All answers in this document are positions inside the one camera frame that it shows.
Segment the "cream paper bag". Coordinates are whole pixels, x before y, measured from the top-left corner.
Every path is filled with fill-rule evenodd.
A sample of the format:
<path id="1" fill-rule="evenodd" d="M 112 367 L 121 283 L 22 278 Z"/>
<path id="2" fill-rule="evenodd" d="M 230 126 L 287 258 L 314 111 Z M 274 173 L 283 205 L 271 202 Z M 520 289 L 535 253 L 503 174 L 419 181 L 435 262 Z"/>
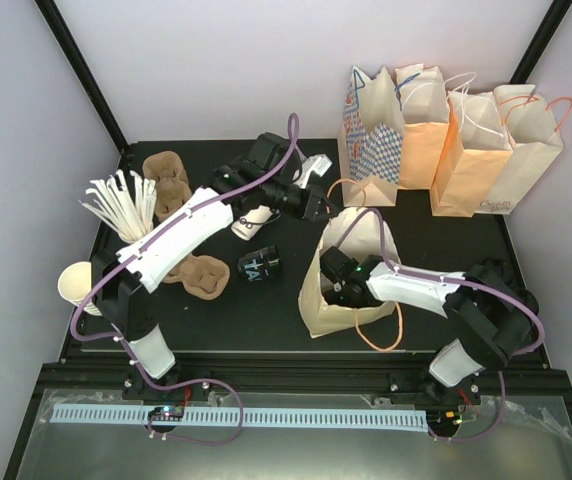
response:
<path id="1" fill-rule="evenodd" d="M 311 338 L 316 339 L 349 328 L 373 350 L 391 353 L 402 342 L 404 317 L 401 305 L 380 301 L 369 291 L 366 280 L 381 261 L 383 253 L 397 259 L 390 229 L 367 218 L 366 206 L 347 207 L 330 219 L 317 243 L 298 296 L 298 309 Z M 366 287 L 365 306 L 329 305 L 323 292 L 334 283 L 355 282 Z M 381 347 L 370 340 L 361 327 L 395 313 L 397 337 L 392 345 Z"/>

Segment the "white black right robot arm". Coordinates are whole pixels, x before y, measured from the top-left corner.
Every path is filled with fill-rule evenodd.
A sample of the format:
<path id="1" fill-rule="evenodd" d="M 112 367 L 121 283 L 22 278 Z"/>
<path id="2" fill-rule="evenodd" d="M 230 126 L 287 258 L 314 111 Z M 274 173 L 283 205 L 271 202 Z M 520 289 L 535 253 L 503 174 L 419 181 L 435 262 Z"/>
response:
<path id="1" fill-rule="evenodd" d="M 321 273 L 332 289 L 325 298 L 349 308 L 404 303 L 446 318 L 456 339 L 434 357 L 420 379 L 423 396 L 442 403 L 465 377 L 501 370 L 516 355 L 535 323 L 538 304 L 513 291 L 488 266 L 438 273 L 389 265 L 370 255 L 359 262 L 332 247 L 321 255 Z"/>

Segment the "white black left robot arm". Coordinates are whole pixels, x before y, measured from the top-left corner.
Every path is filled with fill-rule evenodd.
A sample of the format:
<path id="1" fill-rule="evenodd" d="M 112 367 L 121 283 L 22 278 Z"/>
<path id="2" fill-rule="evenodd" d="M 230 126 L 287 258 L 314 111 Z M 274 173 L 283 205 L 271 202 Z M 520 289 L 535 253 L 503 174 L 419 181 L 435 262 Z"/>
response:
<path id="1" fill-rule="evenodd" d="M 141 317 L 148 296 L 200 244 L 234 223 L 248 222 L 261 207 L 306 221 L 336 213 L 314 183 L 331 165 L 324 154 L 305 158 L 295 141 L 264 133 L 151 232 L 114 254 L 101 251 L 93 257 L 90 298 L 146 372 L 145 386 L 157 398 L 173 397 L 181 376 L 158 321 Z"/>

